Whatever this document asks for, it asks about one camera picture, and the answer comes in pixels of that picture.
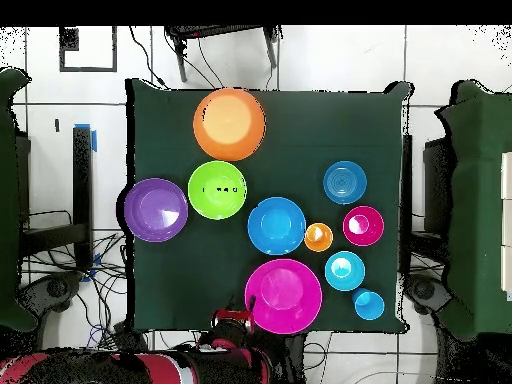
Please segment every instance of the dark green tablecloth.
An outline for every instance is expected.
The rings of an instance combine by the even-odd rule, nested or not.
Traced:
[[[131,86],[128,81],[127,91],[134,99],[133,111],[131,106],[127,110],[129,128],[135,125],[135,180],[166,178],[186,194],[194,169],[213,160],[201,150],[192,129],[196,107],[209,91],[163,91],[139,80],[131,80]],[[286,256],[308,265],[322,285],[322,308],[308,330],[404,331],[395,317],[395,287],[401,106],[409,85],[398,83],[388,91],[251,92],[265,110],[266,135],[253,155],[235,163],[247,181],[247,201],[236,215],[221,221],[203,218],[189,207],[187,224],[173,239],[135,240],[135,328],[207,329],[212,313],[233,295],[235,306],[243,307],[251,272],[276,259],[251,244],[247,218],[266,197],[283,196],[302,208],[308,223],[324,222],[334,232],[326,252],[313,253],[302,244]],[[325,171],[339,160],[357,162],[368,178],[365,195],[350,206],[334,204],[323,191]],[[343,217],[357,205],[373,206],[384,218],[384,235],[373,246],[355,247],[343,236]],[[351,250],[365,262],[363,286],[386,302],[381,318],[358,318],[351,293],[325,281],[325,262],[340,250]]]

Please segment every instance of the orange bowl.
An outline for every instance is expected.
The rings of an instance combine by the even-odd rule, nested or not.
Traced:
[[[307,228],[304,243],[313,252],[323,252],[331,246],[332,238],[331,229],[327,225],[317,222]]]
[[[194,135],[211,157],[224,161],[245,159],[265,135],[265,114],[245,90],[221,88],[206,96],[194,114]]]

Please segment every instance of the blue bowl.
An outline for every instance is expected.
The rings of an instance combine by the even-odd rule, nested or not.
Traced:
[[[325,264],[325,279],[340,291],[350,291],[359,287],[365,275],[364,263],[352,252],[338,252]]]
[[[359,288],[352,295],[357,315],[367,321],[379,318],[384,313],[384,299],[379,294]]]
[[[284,255],[304,240],[306,218],[291,200],[269,197],[252,210],[247,231],[258,250],[267,255]]]
[[[366,191],[366,174],[357,163],[336,162],[324,175],[324,190],[334,203],[357,202]]]

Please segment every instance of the bowl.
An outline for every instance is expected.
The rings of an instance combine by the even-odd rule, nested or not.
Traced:
[[[247,91],[222,88],[208,94],[194,114],[194,135],[211,157],[225,161],[245,159],[265,135],[265,114]]]
[[[292,259],[275,259],[258,267],[245,287],[249,309],[258,326],[275,334],[303,331],[316,318],[322,305],[322,289],[306,265]]]
[[[313,252],[323,252],[332,244],[332,230],[325,224],[316,222],[306,229],[304,244]]]
[[[363,261],[352,252],[335,253],[325,264],[325,279],[336,290],[354,290],[363,282],[364,275]]]
[[[188,216],[183,191],[161,178],[139,181],[126,195],[124,218],[133,235],[149,242],[162,242],[178,234]]]
[[[334,203],[357,202],[366,191],[366,174],[357,163],[336,162],[324,174],[324,190]]]
[[[357,206],[343,219],[343,234],[356,246],[370,246],[384,233],[384,220],[377,209]]]
[[[188,199],[196,212],[219,220],[237,213],[247,197],[245,179],[238,168],[214,160],[203,163],[190,176]]]
[[[384,313],[384,299],[375,292],[359,288],[352,295],[356,314],[362,319],[372,321]]]
[[[306,231],[301,209],[284,197],[269,197],[254,208],[247,221],[252,244],[267,255],[284,255],[295,250]]]

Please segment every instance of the chair leg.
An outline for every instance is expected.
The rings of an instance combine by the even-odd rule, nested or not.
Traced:
[[[263,28],[263,34],[265,34],[265,42],[267,43],[268,58],[270,60],[270,66],[275,69],[277,66],[276,55],[274,54],[274,46],[272,45],[272,34],[268,27]]]
[[[183,50],[185,50],[186,45],[177,37],[173,37],[172,40],[174,42],[174,49],[176,50],[178,67],[180,68],[181,81],[187,82],[187,74],[185,73],[185,61],[183,60]]]

